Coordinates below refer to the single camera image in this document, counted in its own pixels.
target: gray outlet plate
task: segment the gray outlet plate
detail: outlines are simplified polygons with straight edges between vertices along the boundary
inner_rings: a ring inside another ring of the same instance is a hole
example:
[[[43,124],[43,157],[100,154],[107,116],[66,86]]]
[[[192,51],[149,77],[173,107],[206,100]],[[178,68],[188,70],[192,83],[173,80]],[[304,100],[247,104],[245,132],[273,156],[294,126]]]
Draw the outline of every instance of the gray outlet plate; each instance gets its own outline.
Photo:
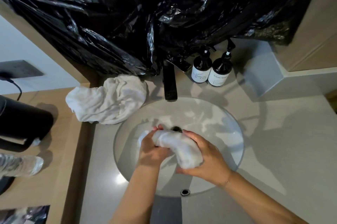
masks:
[[[11,74],[11,78],[29,78],[44,75],[25,60],[0,62],[0,72],[7,72]]]

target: bottle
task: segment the bottle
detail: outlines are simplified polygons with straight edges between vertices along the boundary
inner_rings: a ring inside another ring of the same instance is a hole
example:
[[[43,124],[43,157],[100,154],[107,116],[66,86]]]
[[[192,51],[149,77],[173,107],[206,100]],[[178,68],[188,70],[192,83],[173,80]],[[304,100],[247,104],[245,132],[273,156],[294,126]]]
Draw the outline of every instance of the bottle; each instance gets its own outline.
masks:
[[[212,46],[203,46],[199,51],[199,56],[194,59],[192,68],[192,79],[197,83],[205,82],[212,68],[212,60],[210,59],[209,49]]]
[[[42,158],[35,156],[0,154],[0,177],[34,175],[41,170],[43,162]]]
[[[230,38],[227,40],[227,52],[224,53],[221,58],[218,58],[213,62],[212,69],[208,76],[208,82],[213,86],[222,86],[233,67],[232,62],[230,61],[230,58],[232,57],[230,52],[235,48],[235,44]]]

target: white label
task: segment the white label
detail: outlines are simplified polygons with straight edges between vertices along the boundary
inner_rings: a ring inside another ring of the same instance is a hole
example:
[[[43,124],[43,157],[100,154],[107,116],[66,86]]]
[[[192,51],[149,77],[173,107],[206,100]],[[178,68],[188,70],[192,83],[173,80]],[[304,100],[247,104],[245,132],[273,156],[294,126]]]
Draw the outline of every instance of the white label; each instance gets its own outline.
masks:
[[[197,83],[205,82],[212,68],[206,71],[198,71],[194,66],[192,68],[192,79]]]
[[[213,86],[221,86],[225,83],[229,73],[226,75],[217,74],[213,68],[208,76],[208,82]]]

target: forearm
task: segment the forearm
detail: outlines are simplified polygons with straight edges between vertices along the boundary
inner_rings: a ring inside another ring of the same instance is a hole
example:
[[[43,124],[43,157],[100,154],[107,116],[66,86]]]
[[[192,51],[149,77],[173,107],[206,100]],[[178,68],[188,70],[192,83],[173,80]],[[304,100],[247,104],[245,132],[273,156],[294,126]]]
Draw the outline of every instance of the forearm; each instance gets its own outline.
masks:
[[[159,167],[138,166],[110,224],[149,223]]]
[[[230,175],[229,183],[223,187],[258,224],[306,223],[236,172]]]

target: plastic water bottle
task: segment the plastic water bottle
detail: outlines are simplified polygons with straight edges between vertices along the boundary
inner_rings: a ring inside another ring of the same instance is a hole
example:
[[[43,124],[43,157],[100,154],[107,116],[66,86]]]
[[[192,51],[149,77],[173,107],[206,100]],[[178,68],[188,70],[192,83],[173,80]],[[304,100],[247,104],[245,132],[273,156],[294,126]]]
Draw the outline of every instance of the plastic water bottle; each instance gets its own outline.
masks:
[[[41,170],[43,162],[42,158],[35,156],[0,154],[0,177],[34,175]]]

